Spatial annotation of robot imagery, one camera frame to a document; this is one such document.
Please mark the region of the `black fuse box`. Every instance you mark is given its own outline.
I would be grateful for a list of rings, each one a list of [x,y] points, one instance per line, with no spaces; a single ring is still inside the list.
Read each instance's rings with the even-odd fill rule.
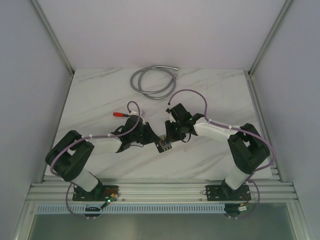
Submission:
[[[167,136],[165,134],[159,136],[159,141],[155,142],[155,146],[159,153],[163,153],[172,149],[171,142],[167,140]]]

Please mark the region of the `clear fuse box cover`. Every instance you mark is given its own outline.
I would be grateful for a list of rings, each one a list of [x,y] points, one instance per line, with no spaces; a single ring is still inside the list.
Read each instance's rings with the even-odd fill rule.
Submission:
[[[172,147],[171,143],[167,140],[167,136],[165,134],[159,136],[159,146],[164,150],[170,149]]]

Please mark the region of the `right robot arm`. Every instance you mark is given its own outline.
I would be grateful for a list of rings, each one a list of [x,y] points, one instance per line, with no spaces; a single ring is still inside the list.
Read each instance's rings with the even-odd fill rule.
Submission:
[[[270,156],[270,150],[261,140],[257,129],[250,123],[240,126],[238,130],[210,124],[205,115],[191,115],[179,103],[167,108],[169,120],[165,122],[166,142],[184,141],[186,136],[206,137],[220,142],[227,142],[235,167],[221,183],[221,193],[228,200],[239,194],[239,188],[254,173],[260,164]]]

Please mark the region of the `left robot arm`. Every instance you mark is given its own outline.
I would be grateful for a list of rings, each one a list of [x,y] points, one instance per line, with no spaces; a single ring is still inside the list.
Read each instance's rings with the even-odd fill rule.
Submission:
[[[150,124],[133,114],[125,125],[107,135],[83,137],[75,130],[69,131],[47,154],[45,162],[52,174],[82,188],[90,201],[97,201],[103,193],[101,182],[85,169],[92,154],[121,153],[134,143],[145,146],[159,140]]]

